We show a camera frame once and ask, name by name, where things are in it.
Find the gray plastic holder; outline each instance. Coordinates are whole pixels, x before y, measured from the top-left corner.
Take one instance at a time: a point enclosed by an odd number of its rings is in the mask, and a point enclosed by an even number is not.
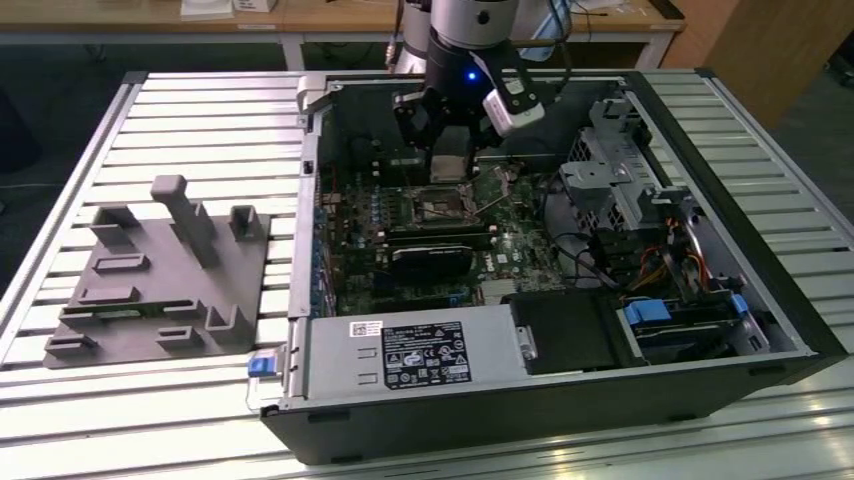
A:
[[[252,349],[269,216],[234,206],[209,217],[178,175],[154,178],[150,196],[172,219],[137,220],[101,207],[92,250],[46,368],[230,355]]]

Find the barcode sticker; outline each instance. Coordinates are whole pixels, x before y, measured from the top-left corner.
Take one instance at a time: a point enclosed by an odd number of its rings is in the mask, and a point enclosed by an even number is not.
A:
[[[383,322],[349,322],[350,337],[376,337],[383,329]]]

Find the motherboard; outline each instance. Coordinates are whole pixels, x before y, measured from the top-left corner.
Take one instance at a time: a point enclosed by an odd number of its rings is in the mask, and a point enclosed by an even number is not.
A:
[[[388,186],[356,173],[322,195],[336,315],[489,305],[563,288],[536,212],[545,180],[512,160],[481,161],[461,183]]]

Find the table surface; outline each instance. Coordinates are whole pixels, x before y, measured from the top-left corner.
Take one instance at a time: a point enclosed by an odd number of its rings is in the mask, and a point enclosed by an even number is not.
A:
[[[296,32],[391,32],[396,0],[286,0],[284,29]],[[628,0],[627,6],[593,10],[607,16],[589,17],[589,29],[603,32],[680,30],[681,20],[667,20],[648,0]],[[587,18],[573,15],[573,31],[587,31]]]
[[[2,0],[0,31],[78,33],[217,33],[281,30],[284,6],[269,13],[236,12],[233,18],[181,21],[180,0]]]
[[[182,22],[180,0],[2,0],[0,31],[181,33],[269,29],[288,32],[389,32],[396,0],[278,0],[269,13],[234,12],[224,20]],[[648,0],[599,9],[589,29],[601,32],[680,30],[681,20],[665,20]],[[573,31],[588,30],[573,16]]]

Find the cable connector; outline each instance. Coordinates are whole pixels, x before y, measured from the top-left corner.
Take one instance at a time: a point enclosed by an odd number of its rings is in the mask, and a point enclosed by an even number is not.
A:
[[[388,73],[392,73],[395,70],[395,56],[397,53],[397,43],[395,38],[392,37],[388,40],[388,45],[385,46],[385,67],[388,67]]]

